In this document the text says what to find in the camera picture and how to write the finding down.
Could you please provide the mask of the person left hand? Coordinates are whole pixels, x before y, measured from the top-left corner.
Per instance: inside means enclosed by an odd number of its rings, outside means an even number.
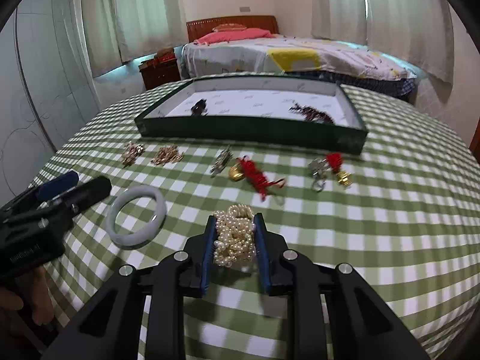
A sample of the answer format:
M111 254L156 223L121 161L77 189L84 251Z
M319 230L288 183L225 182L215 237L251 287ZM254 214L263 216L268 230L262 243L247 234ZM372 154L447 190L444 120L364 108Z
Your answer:
M1 285L1 324L9 328L9 312L21 311L27 307L32 321L47 325L54 318L54 307L47 285L46 269L41 266L24 274L13 283Z

